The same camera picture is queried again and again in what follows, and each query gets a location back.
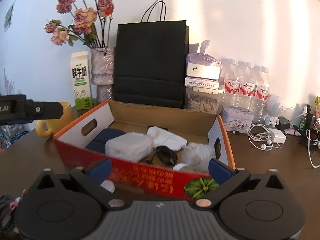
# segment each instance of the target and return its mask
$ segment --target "mug handle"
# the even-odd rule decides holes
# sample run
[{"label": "mug handle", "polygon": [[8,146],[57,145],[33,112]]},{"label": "mug handle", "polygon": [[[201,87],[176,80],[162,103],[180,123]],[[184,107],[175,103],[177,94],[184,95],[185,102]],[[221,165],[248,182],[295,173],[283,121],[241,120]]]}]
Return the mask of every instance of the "mug handle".
[{"label": "mug handle", "polygon": [[52,131],[50,128],[48,128],[47,131],[43,130],[43,123],[44,120],[38,120],[36,123],[36,133],[37,135],[41,136],[41,137],[48,137],[52,134]]}]

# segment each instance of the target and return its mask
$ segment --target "wooden desk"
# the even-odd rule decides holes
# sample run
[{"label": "wooden desk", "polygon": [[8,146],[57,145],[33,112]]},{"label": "wooden desk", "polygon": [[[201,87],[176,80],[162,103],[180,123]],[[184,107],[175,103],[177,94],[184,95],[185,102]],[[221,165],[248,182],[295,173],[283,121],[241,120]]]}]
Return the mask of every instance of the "wooden desk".
[{"label": "wooden desk", "polygon": [[[237,167],[244,167],[252,173],[264,173],[270,168],[281,172],[307,216],[299,239],[319,239],[320,168],[312,168],[307,149],[299,145],[296,137],[287,136],[287,141],[281,145],[281,150],[273,149],[264,152],[254,148],[246,135],[228,134]],[[315,152],[312,158],[314,163],[320,163],[319,151]],[[30,187],[38,174],[46,167],[52,168],[56,173],[64,173],[69,170],[62,164],[52,139],[41,138],[33,130],[0,154],[0,194],[9,193],[19,196],[23,189]],[[117,193],[125,200],[166,199],[121,190],[117,190]]]}]

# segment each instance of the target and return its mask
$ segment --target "fresh milk carton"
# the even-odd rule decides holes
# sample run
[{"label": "fresh milk carton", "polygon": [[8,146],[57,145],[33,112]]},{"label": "fresh milk carton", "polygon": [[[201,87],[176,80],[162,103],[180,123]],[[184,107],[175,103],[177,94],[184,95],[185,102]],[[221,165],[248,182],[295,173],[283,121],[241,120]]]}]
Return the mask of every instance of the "fresh milk carton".
[{"label": "fresh milk carton", "polygon": [[89,76],[88,52],[71,54],[70,61],[72,89],[75,94],[76,109],[92,108],[92,97]]}]

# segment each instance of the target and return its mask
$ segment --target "pumpkin picture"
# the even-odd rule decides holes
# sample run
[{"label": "pumpkin picture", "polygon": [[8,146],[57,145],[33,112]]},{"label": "pumpkin picture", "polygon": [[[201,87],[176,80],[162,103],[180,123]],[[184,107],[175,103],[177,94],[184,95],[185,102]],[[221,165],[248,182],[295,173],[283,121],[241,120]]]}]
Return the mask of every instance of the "pumpkin picture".
[{"label": "pumpkin picture", "polygon": [[184,186],[185,195],[191,198],[201,198],[211,190],[219,187],[219,184],[212,178],[200,178],[190,181]]}]

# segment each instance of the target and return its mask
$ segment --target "yellow mug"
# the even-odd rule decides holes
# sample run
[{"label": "yellow mug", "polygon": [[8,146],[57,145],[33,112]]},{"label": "yellow mug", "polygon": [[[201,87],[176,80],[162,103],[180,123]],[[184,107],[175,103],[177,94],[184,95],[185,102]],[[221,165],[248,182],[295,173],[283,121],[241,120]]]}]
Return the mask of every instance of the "yellow mug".
[{"label": "yellow mug", "polygon": [[[62,128],[73,121],[71,104],[69,102],[60,102],[63,107],[63,115],[59,119],[38,120],[36,123],[36,133],[41,137],[54,135]],[[46,124],[47,131],[43,130],[43,124]]]}]

